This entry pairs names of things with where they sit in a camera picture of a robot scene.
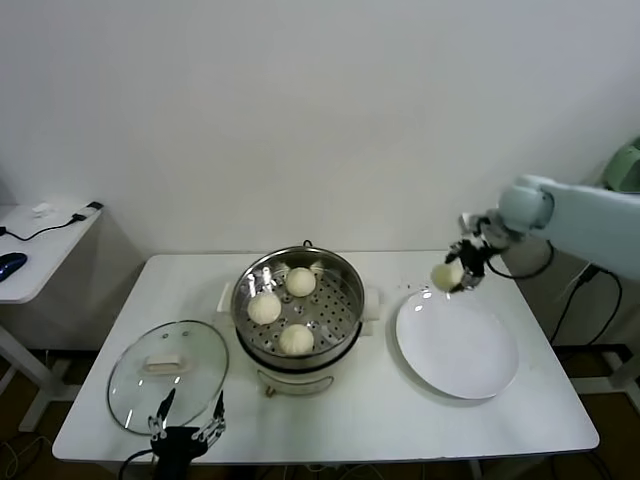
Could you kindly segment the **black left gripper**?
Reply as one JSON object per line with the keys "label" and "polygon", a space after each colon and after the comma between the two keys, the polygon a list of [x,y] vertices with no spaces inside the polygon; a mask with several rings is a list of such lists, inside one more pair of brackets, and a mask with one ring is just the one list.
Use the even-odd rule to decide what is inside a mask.
{"label": "black left gripper", "polygon": [[224,392],[221,391],[211,419],[202,427],[167,427],[166,419],[175,389],[161,401],[156,414],[148,417],[151,449],[157,457],[153,480],[185,480],[191,462],[203,456],[208,444],[215,444],[226,430]]}

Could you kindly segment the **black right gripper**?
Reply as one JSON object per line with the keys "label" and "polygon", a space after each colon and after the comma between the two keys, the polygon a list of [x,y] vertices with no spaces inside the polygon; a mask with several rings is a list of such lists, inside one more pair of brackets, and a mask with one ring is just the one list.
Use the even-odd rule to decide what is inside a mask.
{"label": "black right gripper", "polygon": [[490,223],[479,223],[474,227],[463,225],[462,240],[453,243],[446,254],[446,262],[460,262],[463,274],[452,288],[453,293],[475,289],[485,278],[486,270],[502,277],[510,278],[491,266],[491,259],[502,255],[516,243],[516,235]]}

